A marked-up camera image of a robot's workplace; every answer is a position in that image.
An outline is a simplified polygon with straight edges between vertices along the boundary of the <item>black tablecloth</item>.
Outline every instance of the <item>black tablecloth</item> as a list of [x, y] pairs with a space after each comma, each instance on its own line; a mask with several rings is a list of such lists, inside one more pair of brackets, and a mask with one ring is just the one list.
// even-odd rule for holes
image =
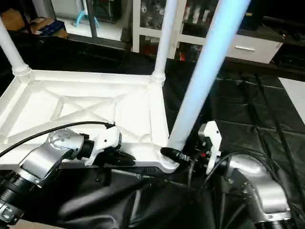
[[[37, 41], [28, 36], [14, 41], [32, 69], [151, 74], [154, 67], [152, 58], [84, 43], [56, 38]], [[12, 75], [0, 55], [3, 91]], [[167, 63], [163, 95], [170, 130], [193, 68], [191, 62]], [[221, 150], [264, 153], [279, 165], [293, 216], [305, 228], [305, 126], [278, 78], [222, 69], [193, 132], [209, 120], [217, 121]], [[96, 169], [62, 171], [24, 218], [71, 229], [254, 228], [243, 200], [230, 194], [217, 176], [199, 195], [185, 185], [182, 169], [170, 175], [156, 168], [113, 170], [109, 186], [96, 183], [96, 176]]]

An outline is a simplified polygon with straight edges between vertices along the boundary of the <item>red component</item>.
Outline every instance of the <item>red component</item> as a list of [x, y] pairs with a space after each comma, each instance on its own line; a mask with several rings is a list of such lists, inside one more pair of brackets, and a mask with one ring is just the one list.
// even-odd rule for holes
[[184, 55], [184, 53], [182, 53], [182, 52], [180, 53], [180, 60], [181, 60], [181, 61], [185, 61], [185, 55]]

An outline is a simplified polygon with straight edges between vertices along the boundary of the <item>screw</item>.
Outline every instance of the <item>screw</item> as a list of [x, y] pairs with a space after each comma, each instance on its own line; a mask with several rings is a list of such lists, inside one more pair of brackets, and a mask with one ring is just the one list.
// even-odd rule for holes
[[4, 214], [2, 215], [5, 219], [9, 219], [10, 218], [10, 215], [7, 215], [7, 214]]

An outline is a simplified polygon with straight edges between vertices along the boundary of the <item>robotic arm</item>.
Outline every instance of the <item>robotic arm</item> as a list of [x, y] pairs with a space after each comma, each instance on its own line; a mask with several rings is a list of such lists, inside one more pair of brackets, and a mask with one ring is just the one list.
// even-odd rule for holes
[[121, 147], [122, 135], [113, 125], [94, 141], [86, 134], [65, 128], [49, 134], [45, 143], [33, 149], [0, 185], [0, 227], [14, 225], [22, 217], [35, 195], [53, 181], [62, 160], [88, 158], [91, 166], [96, 156]]
[[[258, 229], [291, 229], [291, 212], [286, 194], [262, 162], [249, 155], [234, 155], [221, 163], [221, 134], [215, 121], [201, 126], [198, 136], [201, 140], [203, 165], [209, 176], [214, 167], [221, 166], [222, 175], [232, 188], [244, 197], [250, 217]], [[163, 148], [161, 153], [178, 163], [194, 161], [182, 152]]]

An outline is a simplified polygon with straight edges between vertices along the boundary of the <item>white cabinet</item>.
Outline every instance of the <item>white cabinet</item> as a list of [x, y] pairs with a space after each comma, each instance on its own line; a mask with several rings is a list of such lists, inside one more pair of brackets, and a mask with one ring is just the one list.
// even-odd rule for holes
[[[196, 61], [204, 48], [205, 37], [217, 8], [217, 0], [199, 7], [194, 0], [178, 0], [169, 58]], [[133, 52], [154, 55], [161, 35], [162, 9], [166, 0], [133, 0]], [[227, 52], [228, 57], [269, 63], [281, 42], [236, 35]]]

